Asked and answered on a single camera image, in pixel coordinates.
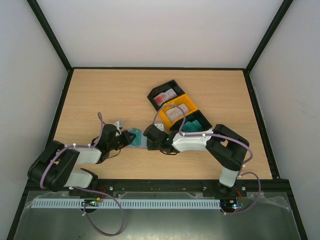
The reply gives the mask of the yellow bin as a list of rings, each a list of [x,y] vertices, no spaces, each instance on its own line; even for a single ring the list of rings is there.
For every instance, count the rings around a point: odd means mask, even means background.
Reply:
[[[163,104],[159,116],[168,128],[171,128],[178,120],[183,119],[199,108],[187,94],[183,94]]]

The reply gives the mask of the black bin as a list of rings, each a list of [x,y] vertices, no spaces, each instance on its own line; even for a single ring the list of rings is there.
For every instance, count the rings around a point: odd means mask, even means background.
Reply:
[[[166,114],[169,121],[172,123],[171,131],[178,131],[183,121],[183,113],[177,109],[172,113]],[[196,110],[185,116],[185,122],[182,127],[182,132],[193,133],[207,131],[212,127],[212,124],[205,118],[200,110]]]
[[[167,103],[168,101],[173,100],[174,98],[177,98],[183,94],[185,94],[183,89],[174,79],[172,79],[157,87],[154,87],[147,95],[147,99],[158,111],[164,103]]]

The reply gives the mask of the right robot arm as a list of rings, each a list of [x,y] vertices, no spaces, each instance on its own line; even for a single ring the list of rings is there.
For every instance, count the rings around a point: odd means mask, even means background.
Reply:
[[[209,152],[222,166],[217,188],[224,196],[235,191],[235,182],[243,165],[253,158],[249,142],[223,124],[201,132],[175,130],[169,134],[151,124],[145,129],[143,136],[152,148],[165,155],[186,151]]]

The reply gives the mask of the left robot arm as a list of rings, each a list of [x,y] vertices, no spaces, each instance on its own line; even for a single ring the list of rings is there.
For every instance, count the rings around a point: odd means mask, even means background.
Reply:
[[[76,170],[75,165],[101,164],[111,151],[129,146],[135,138],[135,133],[121,131],[119,124],[115,123],[104,124],[99,136],[87,145],[65,145],[53,140],[29,167],[27,176],[42,189],[52,192],[66,187],[87,188],[94,174],[88,170]]]

